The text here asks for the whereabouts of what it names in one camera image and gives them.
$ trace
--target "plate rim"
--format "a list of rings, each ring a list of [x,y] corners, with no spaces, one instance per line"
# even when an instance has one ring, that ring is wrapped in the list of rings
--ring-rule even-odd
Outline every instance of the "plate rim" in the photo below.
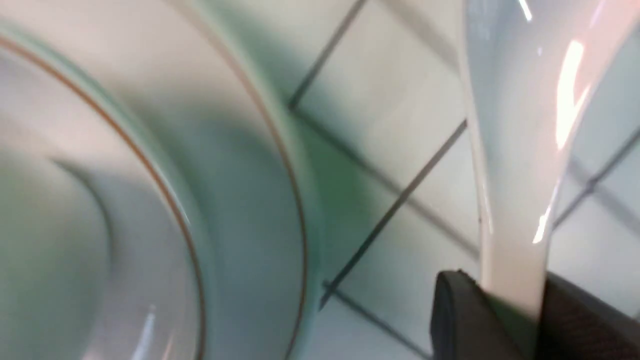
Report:
[[[321,293],[321,239],[323,218],[317,187],[306,159],[306,151],[299,136],[294,134],[294,123],[262,69],[252,60],[231,27],[212,8],[207,0],[164,0],[205,39],[223,58],[252,100],[271,137],[276,142],[280,157],[287,170],[300,214],[303,235],[303,282],[298,317],[284,360],[298,359],[308,341],[312,324],[319,308]]]

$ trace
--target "ceramic dish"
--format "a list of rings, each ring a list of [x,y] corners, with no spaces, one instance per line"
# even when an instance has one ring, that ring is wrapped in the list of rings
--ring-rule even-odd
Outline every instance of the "ceramic dish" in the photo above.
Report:
[[[180,175],[140,122],[99,85],[6,23],[0,25],[0,77],[2,146],[51,160],[82,179],[109,228],[110,269],[104,296],[95,314],[87,315],[95,321],[83,320],[92,323],[87,343],[57,343],[53,351],[33,334],[29,351],[51,358],[196,356],[206,328],[194,244],[199,256],[210,251],[206,228]],[[73,294],[81,289],[69,285],[70,299],[85,296]],[[52,331],[65,332],[67,312],[49,310]]]
[[[20,0],[0,13],[133,109],[186,178],[215,249],[196,252],[215,275],[203,275],[203,358],[296,358],[319,291],[317,201],[285,110],[221,23],[182,1]]]

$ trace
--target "black object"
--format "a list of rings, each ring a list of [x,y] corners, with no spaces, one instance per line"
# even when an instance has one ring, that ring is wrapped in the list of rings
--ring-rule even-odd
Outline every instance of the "black object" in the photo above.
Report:
[[[438,274],[431,339],[435,360],[524,360],[484,292],[461,271]],[[640,360],[640,323],[549,273],[536,358]]]

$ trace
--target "gold rim line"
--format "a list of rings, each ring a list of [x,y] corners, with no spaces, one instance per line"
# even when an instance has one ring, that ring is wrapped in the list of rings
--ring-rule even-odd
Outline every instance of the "gold rim line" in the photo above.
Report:
[[[169,1],[169,5],[174,7],[178,13],[181,13],[198,32],[205,38],[205,40],[211,45],[215,50],[217,50],[224,59],[225,63],[231,68],[233,73],[236,75],[236,78],[240,80],[244,90],[247,95],[251,98],[254,105],[257,107],[259,113],[262,115],[263,120],[265,121],[271,136],[273,137],[276,147],[278,149],[278,153],[282,158],[282,162],[287,171],[287,177],[289,178],[289,182],[291,183],[291,188],[293,191],[293,195],[295,198],[296,209],[298,210],[298,220],[300,222],[300,232],[302,234],[302,256],[303,256],[303,270],[302,270],[302,284],[300,290],[300,303],[298,304],[298,315],[296,318],[296,322],[294,324],[293,335],[289,342],[289,346],[287,347],[287,352],[285,353],[284,360],[289,360],[293,349],[296,344],[296,340],[298,339],[298,334],[300,333],[300,327],[302,323],[302,318],[304,317],[304,307],[305,302],[307,300],[307,276],[308,276],[308,237],[307,237],[307,224],[305,221],[305,212],[304,207],[302,205],[302,196],[300,193],[300,188],[298,186],[298,182],[296,180],[295,172],[293,170],[293,165],[289,155],[287,154],[284,141],[278,132],[277,127],[271,115],[269,114],[269,110],[267,109],[266,104],[262,100],[260,96],[260,92],[256,89],[256,87],[251,82],[249,75],[244,71],[242,66],[235,59],[234,55],[231,53],[229,48],[225,45],[225,42],[220,39],[220,37],[215,34],[215,31],[211,29],[210,26],[203,23],[199,16],[193,14],[193,12],[189,8],[185,8],[184,5],[177,4]]]

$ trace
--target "saucer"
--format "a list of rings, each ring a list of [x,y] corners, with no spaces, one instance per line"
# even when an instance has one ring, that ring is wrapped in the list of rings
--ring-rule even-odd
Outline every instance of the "saucer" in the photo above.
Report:
[[[184,176],[213,248],[195,244],[211,267],[203,358],[297,358],[317,309],[318,201],[291,119],[215,14],[158,0],[0,13],[131,108]]]
[[[72,352],[85,359],[194,358],[206,329],[194,243],[205,243],[207,234],[180,175],[99,85],[6,24],[0,78],[3,147],[73,173],[107,220],[104,296],[89,320],[89,343],[78,345],[86,351]]]

